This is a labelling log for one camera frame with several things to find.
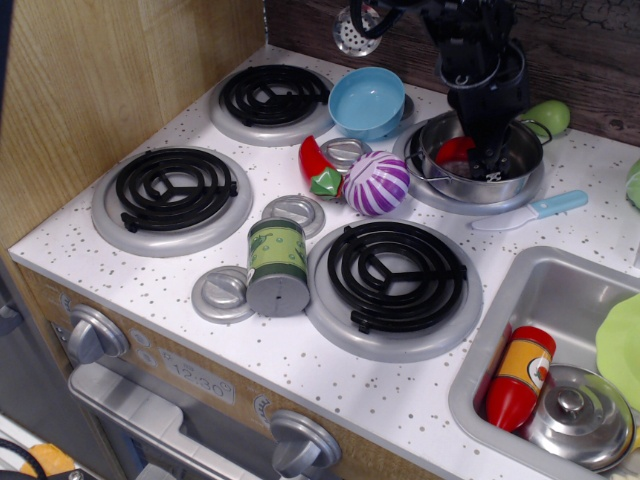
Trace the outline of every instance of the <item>speckled countertop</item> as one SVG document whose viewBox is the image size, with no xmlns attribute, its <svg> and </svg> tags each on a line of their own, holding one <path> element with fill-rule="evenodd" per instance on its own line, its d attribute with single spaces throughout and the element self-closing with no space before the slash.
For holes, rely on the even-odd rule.
<svg viewBox="0 0 640 480">
<path fill-rule="evenodd" d="M 267 63 L 309 67 L 334 83 L 348 71 L 272 47 L 240 68 Z M 407 94 L 415 103 L 416 122 L 448 110 L 444 95 L 412 86 L 407 86 Z M 211 124 L 208 97 L 205 94 L 132 153 L 188 145 L 217 150 L 238 162 L 249 176 L 254 201 L 248 220 L 234 235 L 177 258 L 127 254 L 107 244 L 93 228 L 92 186 L 13 246 L 12 258 L 445 478 L 545 478 L 472 440 L 452 418 L 449 387 L 473 334 L 434 359 L 388 364 L 340 350 L 302 314 L 256 314 L 233 325 L 216 325 L 194 312 L 191 289 L 201 275 L 221 265 L 246 266 L 247 232 L 267 203 L 307 191 L 298 173 L 297 146 L 251 147 L 230 140 Z M 318 143 L 339 136 L 332 129 Z M 391 150 L 393 142 L 390 137 L 371 146 Z M 385 218 L 424 224 L 460 245 L 479 272 L 484 312 L 513 258 L 532 246 L 559 247 L 637 277 L 640 271 L 633 264 L 640 212 L 625 198 L 625 181 L 639 158 L 639 148 L 568 131 L 544 147 L 545 177 L 535 198 L 580 188 L 589 195 L 584 207 L 502 233 L 473 231 L 468 224 L 477 217 L 436 210 L 410 197 Z M 322 206 L 326 225 L 308 240 L 308 250 L 325 234 L 362 219 L 337 202 Z"/>
</svg>

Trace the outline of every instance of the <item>sink strainer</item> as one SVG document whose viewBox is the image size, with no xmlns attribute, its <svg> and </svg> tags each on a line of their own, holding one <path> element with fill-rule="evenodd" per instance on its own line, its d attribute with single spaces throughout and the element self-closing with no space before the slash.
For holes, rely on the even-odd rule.
<svg viewBox="0 0 640 480">
<path fill-rule="evenodd" d="M 362 25 L 370 30 L 380 23 L 380 15 L 369 5 L 362 5 Z M 351 22 L 349 7 L 344 8 L 333 24 L 333 39 L 338 48 L 351 57 L 364 57 L 380 45 L 380 38 L 368 39 L 360 35 Z"/>
</svg>

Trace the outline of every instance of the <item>green can label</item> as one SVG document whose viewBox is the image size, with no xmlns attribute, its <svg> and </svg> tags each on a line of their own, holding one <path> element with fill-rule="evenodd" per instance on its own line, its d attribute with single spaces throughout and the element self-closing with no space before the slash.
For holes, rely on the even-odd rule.
<svg viewBox="0 0 640 480">
<path fill-rule="evenodd" d="M 266 275 L 293 275 L 307 281 L 307 252 L 302 227 L 287 219 L 258 222 L 249 231 L 248 281 Z"/>
</svg>

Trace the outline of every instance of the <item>oven clock display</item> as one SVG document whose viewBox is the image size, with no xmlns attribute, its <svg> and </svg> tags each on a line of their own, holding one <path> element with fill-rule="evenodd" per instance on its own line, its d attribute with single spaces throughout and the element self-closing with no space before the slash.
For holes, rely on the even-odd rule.
<svg viewBox="0 0 640 480">
<path fill-rule="evenodd" d="M 233 405 L 236 400 L 236 389 L 229 382 L 175 353 L 163 348 L 158 348 L 158 351 L 169 373 L 186 380 L 223 402 Z"/>
</svg>

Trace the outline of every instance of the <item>oven handle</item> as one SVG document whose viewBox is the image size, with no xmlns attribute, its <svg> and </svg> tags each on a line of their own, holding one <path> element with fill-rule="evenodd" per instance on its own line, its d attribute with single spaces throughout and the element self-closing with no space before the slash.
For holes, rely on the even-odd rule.
<svg viewBox="0 0 640 480">
<path fill-rule="evenodd" d="M 69 390 L 98 416 L 212 480 L 261 480 L 180 432 L 182 410 L 98 363 L 81 365 Z"/>
</svg>

